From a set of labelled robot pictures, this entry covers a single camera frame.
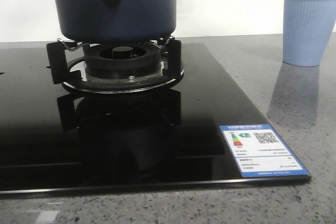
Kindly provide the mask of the light blue ribbed cup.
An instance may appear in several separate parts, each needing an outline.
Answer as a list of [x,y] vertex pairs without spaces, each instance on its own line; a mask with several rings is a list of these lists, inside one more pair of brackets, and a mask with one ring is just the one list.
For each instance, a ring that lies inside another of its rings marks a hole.
[[335,26],[335,0],[284,0],[283,62],[315,67]]

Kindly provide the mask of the black pot support grate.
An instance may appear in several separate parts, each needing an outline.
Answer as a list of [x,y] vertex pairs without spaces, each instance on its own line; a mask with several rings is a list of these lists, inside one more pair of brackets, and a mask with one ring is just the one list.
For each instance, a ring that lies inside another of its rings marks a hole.
[[93,46],[89,43],[77,44],[58,39],[48,43],[47,55],[51,75],[55,84],[62,84],[69,90],[96,94],[123,94],[146,92],[161,87],[171,87],[184,76],[181,57],[182,43],[174,37],[149,42],[161,50],[161,67],[144,76],[128,76],[124,79],[106,79],[91,76],[87,72],[84,55]]

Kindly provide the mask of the dark blue cooking pot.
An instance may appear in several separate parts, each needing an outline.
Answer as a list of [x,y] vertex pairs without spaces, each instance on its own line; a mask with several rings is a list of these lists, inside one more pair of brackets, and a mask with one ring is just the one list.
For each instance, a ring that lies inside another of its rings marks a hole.
[[176,0],[55,0],[61,33],[90,43],[136,42],[176,29]]

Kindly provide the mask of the blue white energy label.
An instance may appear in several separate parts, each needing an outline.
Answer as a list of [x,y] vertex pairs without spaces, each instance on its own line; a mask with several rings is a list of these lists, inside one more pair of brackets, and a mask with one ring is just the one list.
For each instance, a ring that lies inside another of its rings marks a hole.
[[270,124],[219,128],[244,178],[309,175]]

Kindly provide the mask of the black glass gas stove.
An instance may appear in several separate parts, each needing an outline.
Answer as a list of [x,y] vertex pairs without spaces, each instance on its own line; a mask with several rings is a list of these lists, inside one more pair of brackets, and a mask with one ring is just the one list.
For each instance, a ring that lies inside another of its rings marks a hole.
[[1,48],[1,197],[301,184],[244,178],[221,125],[269,124],[203,44],[172,88],[89,97],[53,84],[42,43]]

